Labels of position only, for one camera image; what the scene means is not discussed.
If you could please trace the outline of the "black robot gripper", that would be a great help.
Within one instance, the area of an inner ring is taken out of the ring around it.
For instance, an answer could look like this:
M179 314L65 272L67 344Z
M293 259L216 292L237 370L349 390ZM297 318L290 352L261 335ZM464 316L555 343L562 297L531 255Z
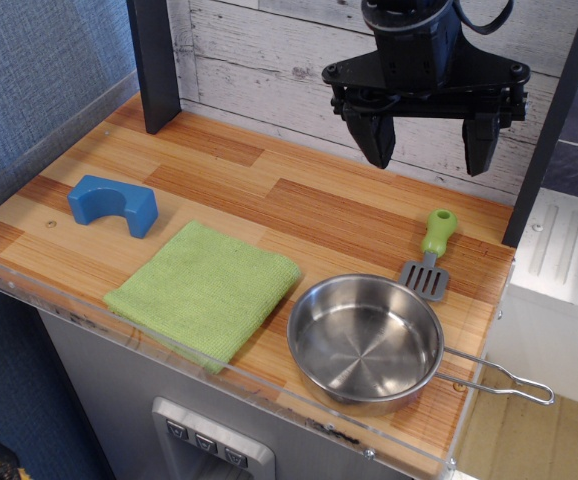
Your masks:
M464 32L490 35L513 11L507 2L493 20L473 23L458 1L364 1L361 13L376 48L322 72L335 114L366 160L389 165L396 145L392 117L465 119L467 173L491 164L504 122L526 116L527 65L480 50Z

